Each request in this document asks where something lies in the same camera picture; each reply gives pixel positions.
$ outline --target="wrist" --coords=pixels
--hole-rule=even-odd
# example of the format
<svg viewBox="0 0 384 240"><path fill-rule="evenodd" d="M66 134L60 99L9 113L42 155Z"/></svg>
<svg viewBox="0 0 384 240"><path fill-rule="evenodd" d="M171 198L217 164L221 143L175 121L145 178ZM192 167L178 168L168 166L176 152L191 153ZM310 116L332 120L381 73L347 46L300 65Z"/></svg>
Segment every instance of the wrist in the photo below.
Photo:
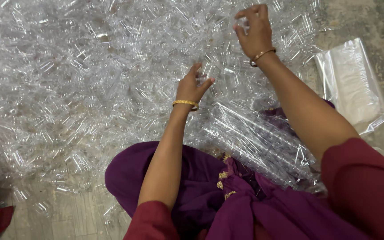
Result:
<svg viewBox="0 0 384 240"><path fill-rule="evenodd" d="M172 114L187 116L194 106L186 103L177 103L173 106Z"/></svg>
<svg viewBox="0 0 384 240"><path fill-rule="evenodd" d="M257 59L256 64L257 64L257 66L259 66L259 68L262 68L262 66L265 66L268 63L277 62L277 61L280 61L278 56L273 51L270 51L270 52L265 53L259 59Z"/></svg>

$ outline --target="person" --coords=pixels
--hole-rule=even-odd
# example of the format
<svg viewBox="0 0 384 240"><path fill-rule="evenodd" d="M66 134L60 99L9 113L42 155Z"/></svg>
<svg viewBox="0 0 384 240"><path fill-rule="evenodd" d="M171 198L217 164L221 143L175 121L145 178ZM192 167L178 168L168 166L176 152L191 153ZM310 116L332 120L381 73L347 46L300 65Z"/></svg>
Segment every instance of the person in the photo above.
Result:
<svg viewBox="0 0 384 240"><path fill-rule="evenodd" d="M276 56L265 4L239 11L233 28L247 57L272 83L297 136L321 161L328 201L281 189L226 155L182 145L194 108L173 106L160 142L135 144L105 173L106 187L132 216L124 239L384 239L384 157ZM176 100L199 102L194 64Z"/></svg>

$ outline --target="bracelet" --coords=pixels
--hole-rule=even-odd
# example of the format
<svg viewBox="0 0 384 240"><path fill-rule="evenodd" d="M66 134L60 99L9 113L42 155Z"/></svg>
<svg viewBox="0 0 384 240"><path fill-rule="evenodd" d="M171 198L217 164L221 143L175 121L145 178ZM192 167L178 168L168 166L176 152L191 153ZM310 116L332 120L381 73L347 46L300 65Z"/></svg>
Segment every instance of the bracelet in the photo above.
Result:
<svg viewBox="0 0 384 240"><path fill-rule="evenodd" d="M261 58L264 54L266 54L266 53L268 53L268 52L270 52L270 51L273 51L273 52L276 53L276 48L273 48L273 49L271 49L271 50L268 50L268 51L259 53L259 54L256 55L253 59L250 59L250 65L251 65L253 68L257 67L257 64L255 64L255 62L256 62L259 58Z"/></svg>
<svg viewBox="0 0 384 240"><path fill-rule="evenodd" d="M185 103L185 104L190 104L195 106L196 108L192 108L191 112L195 112L199 109L199 106L196 102L188 101L188 100L176 100L173 102L173 106L178 104L178 103Z"/></svg>

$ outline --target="maroon sleeve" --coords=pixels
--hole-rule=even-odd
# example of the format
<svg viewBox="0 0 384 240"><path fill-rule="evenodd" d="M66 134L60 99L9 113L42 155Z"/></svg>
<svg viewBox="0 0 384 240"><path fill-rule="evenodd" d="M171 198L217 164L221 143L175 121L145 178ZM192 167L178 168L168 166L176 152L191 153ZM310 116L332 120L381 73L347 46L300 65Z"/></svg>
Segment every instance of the maroon sleeve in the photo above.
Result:
<svg viewBox="0 0 384 240"><path fill-rule="evenodd" d="M159 201L140 204L124 237L129 239L179 239L167 206Z"/></svg>
<svg viewBox="0 0 384 240"><path fill-rule="evenodd" d="M333 210L384 239L384 157L364 140L351 138L330 147L321 168Z"/></svg>

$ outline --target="bundle of plastic bottles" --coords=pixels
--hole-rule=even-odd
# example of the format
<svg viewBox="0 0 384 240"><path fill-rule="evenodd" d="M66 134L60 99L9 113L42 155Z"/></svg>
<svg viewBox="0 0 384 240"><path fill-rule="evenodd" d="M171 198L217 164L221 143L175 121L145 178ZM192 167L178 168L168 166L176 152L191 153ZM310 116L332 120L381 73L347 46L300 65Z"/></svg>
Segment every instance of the bundle of plastic bottles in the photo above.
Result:
<svg viewBox="0 0 384 240"><path fill-rule="evenodd" d="M184 144L208 146L200 130L218 97L257 111L276 106L232 30L233 16L256 3L0 0L0 186L19 201L33 195L27 178L62 192L88 189L118 152L161 137L177 82L194 62L216 83L190 114ZM319 1L259 3L268 4L278 56L299 71L316 50Z"/></svg>
<svg viewBox="0 0 384 240"><path fill-rule="evenodd" d="M212 144L280 186L305 190L316 184L318 176L309 167L316 161L312 154L292 132L265 117L231 101L217 101L204 132ZM308 181L299 187L300 180Z"/></svg>

